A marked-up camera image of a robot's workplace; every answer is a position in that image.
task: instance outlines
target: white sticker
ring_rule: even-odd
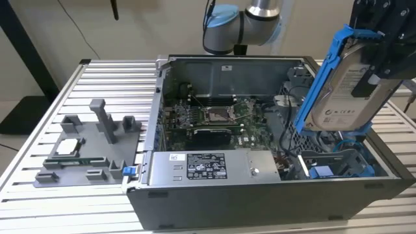
[[[356,121],[371,98],[357,98],[351,95],[369,65],[353,64],[349,66],[344,79],[328,97],[324,110],[317,122],[325,127],[349,127]]]
[[[171,154],[169,160],[171,161],[184,161],[184,154]]]
[[[229,65],[221,66],[221,71],[232,71],[233,67]]]

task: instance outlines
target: wire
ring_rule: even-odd
[[[411,107],[411,103],[408,102],[408,104],[405,105],[403,113],[407,113],[407,111],[409,110],[409,107]]]
[[[316,133],[316,142],[319,143],[320,146],[323,146],[323,144],[320,143],[320,135],[321,135],[323,131],[319,131]]]
[[[16,148],[13,148],[13,147],[9,147],[9,146],[3,145],[3,144],[0,144],[0,146],[3,146],[4,148],[11,149],[11,150],[13,150],[13,151],[19,152],[19,150],[17,150]]]
[[[191,97],[193,97],[193,99],[197,101],[197,103],[201,105],[201,107],[204,107],[204,105],[203,105],[201,102],[196,99],[196,97],[193,96],[193,94],[191,94]]]
[[[67,9],[65,9],[63,3],[60,2],[60,0],[57,0],[57,3],[59,3],[59,5],[60,5],[60,7],[63,8],[63,10],[64,10],[64,12],[65,12],[68,18],[71,19],[73,25],[76,26],[77,31],[79,31],[79,33],[80,33],[80,35],[81,35],[81,37],[83,37],[83,39],[84,39],[84,42],[87,43],[89,49],[91,49],[92,52],[96,54],[97,58],[101,59],[100,56],[99,56],[99,54],[97,54],[97,52],[95,51],[95,49],[92,48],[91,44],[88,43],[87,38],[85,38],[85,36],[84,36],[84,33],[83,33],[83,31],[80,30],[79,25],[77,25],[77,23],[75,22],[73,18],[71,17],[71,15],[69,15],[69,13],[68,13],[68,11],[67,11]]]
[[[345,139],[345,140],[341,140],[337,145],[335,146],[332,152],[336,152],[339,150],[339,147],[341,146],[341,144],[344,143],[355,143],[356,145],[359,145],[360,147],[364,148],[364,146],[356,141],[356,140],[351,140],[351,139]]]
[[[215,3],[216,3],[215,0],[212,0],[211,4],[209,4],[209,0],[207,0],[204,22],[203,22],[203,47],[204,47],[204,49],[205,49],[205,32],[207,32],[207,28],[208,28],[208,20],[209,20],[209,17],[212,16]]]
[[[292,102],[291,102],[291,98],[289,96],[292,96],[291,92],[295,88],[308,88],[308,86],[303,86],[303,85],[296,85],[293,86],[288,92],[287,92],[287,101],[288,101],[288,112],[287,112],[287,118],[285,118],[285,128],[284,128],[284,131],[281,132],[280,134],[280,138],[279,138],[279,146],[280,148],[283,149],[284,153],[287,155],[291,155],[293,157],[296,157],[296,155],[291,152],[291,149],[287,149],[284,148],[283,146],[283,139],[284,139],[284,136],[287,134],[287,131],[288,131],[288,127],[289,127],[289,122],[292,120]]]

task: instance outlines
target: blue latch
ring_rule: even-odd
[[[123,176],[135,176],[135,175],[136,175],[136,167],[123,168]]]

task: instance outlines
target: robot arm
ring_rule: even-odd
[[[277,0],[252,0],[245,11],[236,5],[211,2],[204,19],[204,50],[215,55],[233,51],[235,45],[263,45],[280,32]]]

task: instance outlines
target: metal slatted surface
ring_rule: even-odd
[[[0,184],[5,182],[0,192],[0,233],[152,233],[143,230],[120,185],[36,189],[31,182],[57,141],[64,115],[79,114],[81,121],[96,121],[88,109],[92,98],[105,98],[105,110],[115,120],[135,115],[143,121],[136,155],[140,160],[156,82],[155,67],[153,61],[92,61],[88,66],[79,67],[0,177]],[[416,126],[392,103],[373,119],[373,129],[416,175]],[[373,202],[348,221],[185,233],[416,233],[416,186],[395,199]]]

